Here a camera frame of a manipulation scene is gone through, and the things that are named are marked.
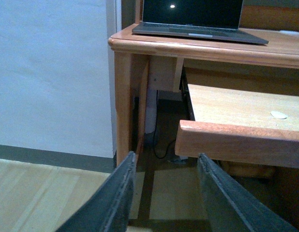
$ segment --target black cable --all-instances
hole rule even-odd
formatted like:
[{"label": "black cable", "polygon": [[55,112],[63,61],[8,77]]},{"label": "black cable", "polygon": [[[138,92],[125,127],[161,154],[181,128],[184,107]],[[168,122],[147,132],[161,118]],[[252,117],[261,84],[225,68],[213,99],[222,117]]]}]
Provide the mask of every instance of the black cable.
[{"label": "black cable", "polygon": [[157,155],[156,150],[155,150],[155,145],[154,145],[154,144],[155,144],[156,131],[157,131],[157,118],[158,118],[158,90],[156,91],[156,121],[155,121],[155,130],[154,130],[154,135],[153,135],[153,140],[152,140],[152,149],[153,149],[153,152],[154,152],[155,157],[158,158],[158,159],[160,159],[160,160],[162,160],[162,159],[164,159],[164,158],[167,156],[167,154],[168,154],[168,150],[169,150],[170,146],[176,141],[176,139],[172,140],[172,141],[168,144],[164,156],[159,157],[159,156]]},{"label": "black cable", "polygon": [[176,141],[176,139],[174,139],[174,140],[172,140],[171,142],[169,142],[169,144],[168,144],[168,146],[167,146],[167,149],[165,150],[165,155],[164,155],[164,157],[167,156],[170,146],[171,146],[175,141]]}]

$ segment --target white round object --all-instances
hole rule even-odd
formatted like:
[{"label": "white round object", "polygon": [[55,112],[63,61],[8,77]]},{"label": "white round object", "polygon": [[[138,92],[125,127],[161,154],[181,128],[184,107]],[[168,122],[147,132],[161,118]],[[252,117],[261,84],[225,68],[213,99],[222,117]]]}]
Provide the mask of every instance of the white round object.
[{"label": "white round object", "polygon": [[279,118],[279,119],[286,119],[288,118],[288,116],[286,114],[283,114],[281,112],[278,111],[271,111],[271,115],[275,118]]}]

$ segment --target dark screen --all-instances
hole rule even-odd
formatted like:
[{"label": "dark screen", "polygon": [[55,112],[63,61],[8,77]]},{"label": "dark screen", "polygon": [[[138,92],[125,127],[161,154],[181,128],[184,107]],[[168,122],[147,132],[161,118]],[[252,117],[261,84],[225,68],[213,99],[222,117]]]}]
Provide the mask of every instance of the dark screen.
[{"label": "dark screen", "polygon": [[243,0],[144,0],[143,21],[238,28]]}]

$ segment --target gray baseboard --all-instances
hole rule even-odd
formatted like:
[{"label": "gray baseboard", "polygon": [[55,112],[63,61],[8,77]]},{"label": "gray baseboard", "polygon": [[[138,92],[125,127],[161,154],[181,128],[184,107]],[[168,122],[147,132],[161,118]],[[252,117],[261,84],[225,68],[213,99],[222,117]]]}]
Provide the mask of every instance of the gray baseboard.
[{"label": "gray baseboard", "polygon": [[0,159],[112,173],[113,159],[0,145]]}]

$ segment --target laptop keyboard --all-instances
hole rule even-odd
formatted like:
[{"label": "laptop keyboard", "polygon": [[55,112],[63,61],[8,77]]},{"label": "laptop keyboard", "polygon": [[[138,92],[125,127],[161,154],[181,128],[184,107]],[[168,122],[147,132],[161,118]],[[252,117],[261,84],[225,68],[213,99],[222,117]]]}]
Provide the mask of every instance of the laptop keyboard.
[{"label": "laptop keyboard", "polygon": [[197,27],[197,26],[184,26],[184,25],[173,25],[173,24],[152,24],[152,23],[143,23],[145,27],[159,27],[159,28],[175,28],[175,29],[192,29],[192,30],[204,30],[204,31],[217,31],[217,32],[240,32],[240,30],[232,29],[218,29],[218,28],[207,28],[207,27]]}]

